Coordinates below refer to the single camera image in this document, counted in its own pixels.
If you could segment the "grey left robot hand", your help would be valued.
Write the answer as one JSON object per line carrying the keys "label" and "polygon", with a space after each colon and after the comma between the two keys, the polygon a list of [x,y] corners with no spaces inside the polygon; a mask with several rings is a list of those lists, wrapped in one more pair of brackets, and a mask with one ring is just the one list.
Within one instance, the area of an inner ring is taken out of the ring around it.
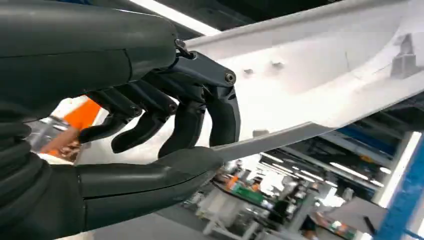
{"label": "grey left robot hand", "polygon": [[[189,198],[240,136],[235,73],[187,50],[160,16],[47,0],[0,3],[0,237],[55,240],[148,215]],[[175,125],[149,164],[50,164],[29,122],[66,98],[108,111],[80,143],[113,136],[122,153]]]}

